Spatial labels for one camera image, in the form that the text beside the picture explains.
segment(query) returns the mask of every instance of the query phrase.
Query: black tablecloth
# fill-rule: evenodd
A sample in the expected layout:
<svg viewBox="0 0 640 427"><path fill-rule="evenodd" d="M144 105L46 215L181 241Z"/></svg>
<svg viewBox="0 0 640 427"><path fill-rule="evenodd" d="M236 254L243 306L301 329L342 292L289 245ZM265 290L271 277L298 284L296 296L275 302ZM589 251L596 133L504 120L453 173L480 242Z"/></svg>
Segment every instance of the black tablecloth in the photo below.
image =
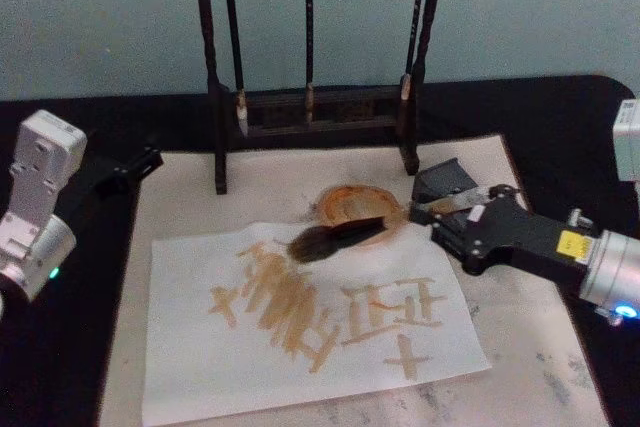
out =
<svg viewBox="0 0 640 427"><path fill-rule="evenodd" d="M581 207L601 228L634 235L638 205L633 187L617 179L611 142L618 106L632 97L599 76L428 84L419 138L502 133L536 212L566 220ZM37 109L97 129L94 153L118 157L146 138L171 150L212 150L197 125L205 105L203 95L0 103L0 207L17 125ZM1 425L96 422L136 202L136 195L110 200L20 324L1 326ZM610 421L640 425L640 322L612 329L584 304L566 302Z"/></svg>

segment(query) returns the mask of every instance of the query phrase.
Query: yellow label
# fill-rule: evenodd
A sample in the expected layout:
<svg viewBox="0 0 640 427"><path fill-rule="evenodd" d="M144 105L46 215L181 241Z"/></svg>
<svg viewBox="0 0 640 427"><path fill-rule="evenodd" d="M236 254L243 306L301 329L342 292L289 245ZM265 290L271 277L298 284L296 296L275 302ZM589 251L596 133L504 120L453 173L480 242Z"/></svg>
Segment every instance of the yellow label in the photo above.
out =
<svg viewBox="0 0 640 427"><path fill-rule="evenodd" d="M591 238L584 235L576 234L569 230L563 230L560 234L558 247L556 251L559 254L565 254L574 259L584 260L589 255L591 249Z"/></svg>

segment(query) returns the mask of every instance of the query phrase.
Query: light blue wall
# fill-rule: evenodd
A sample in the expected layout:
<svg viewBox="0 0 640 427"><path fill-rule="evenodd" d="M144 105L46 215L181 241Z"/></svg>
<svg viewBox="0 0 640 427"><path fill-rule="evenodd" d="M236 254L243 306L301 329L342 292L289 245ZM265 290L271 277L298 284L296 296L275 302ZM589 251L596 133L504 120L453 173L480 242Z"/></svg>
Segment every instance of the light blue wall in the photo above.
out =
<svg viewBox="0 0 640 427"><path fill-rule="evenodd" d="M220 76L233 87L224 0ZM396 83L413 0L316 0L316 83ZM249 90L304 84L304 0L238 0ZM640 92L640 0L440 0L427 81L601 73ZM205 90L197 0L0 0L0 98Z"/></svg>

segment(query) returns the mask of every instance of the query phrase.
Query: brush bristles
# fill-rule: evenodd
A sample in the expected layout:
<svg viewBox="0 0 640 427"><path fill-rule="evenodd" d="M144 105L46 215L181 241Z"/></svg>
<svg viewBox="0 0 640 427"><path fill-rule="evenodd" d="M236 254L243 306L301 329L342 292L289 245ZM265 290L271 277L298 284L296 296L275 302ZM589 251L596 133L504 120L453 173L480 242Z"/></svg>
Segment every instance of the brush bristles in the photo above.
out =
<svg viewBox="0 0 640 427"><path fill-rule="evenodd" d="M289 256L301 264L326 259L337 251L331 227L322 225L309 227L287 246Z"/></svg>

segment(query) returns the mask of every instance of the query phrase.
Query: white paper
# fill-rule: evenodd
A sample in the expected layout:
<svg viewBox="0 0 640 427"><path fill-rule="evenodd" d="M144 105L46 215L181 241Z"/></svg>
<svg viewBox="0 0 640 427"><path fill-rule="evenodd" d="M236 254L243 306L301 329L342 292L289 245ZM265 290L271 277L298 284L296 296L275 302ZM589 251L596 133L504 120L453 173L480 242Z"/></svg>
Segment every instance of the white paper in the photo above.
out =
<svg viewBox="0 0 640 427"><path fill-rule="evenodd" d="M247 282L247 265L253 266L254 273L255 265L251 255L237 254L260 241L266 241L264 251L283 253L282 243L304 227L259 223L235 233L153 242L145 425L392 389L490 367L445 253L429 240L429 228L413 224L392 241L345 249L327 260L298 267L299 272L310 272L305 282L316 289L314 321L328 307L325 330L340 328L337 343L318 372L309 372L313 362L302 353L292 359L281 346L271 345L274 331L258 328L269 299L256 312L245 312L251 296L240 294ZM431 319L422 317L418 284L396 284L425 277L432 281L424 281L428 296L440 298L426 302ZM372 304L366 294L353 294L360 308L361 334L376 330L371 327L369 309L384 313L384 328L393 327L344 345L353 331L351 299L341 289L367 285L387 285L378 290L378 305L404 305L411 297L415 321L428 325L394 322L406 319L404 308L371 307L378 301ZM211 291L215 287L238 289L230 304L236 321L233 328L221 313L209 313L216 305ZM406 378L397 360L400 334L410 339L413 357L428 357L415 364L415 380ZM305 331L303 340L316 351L322 344L312 330Z"/></svg>

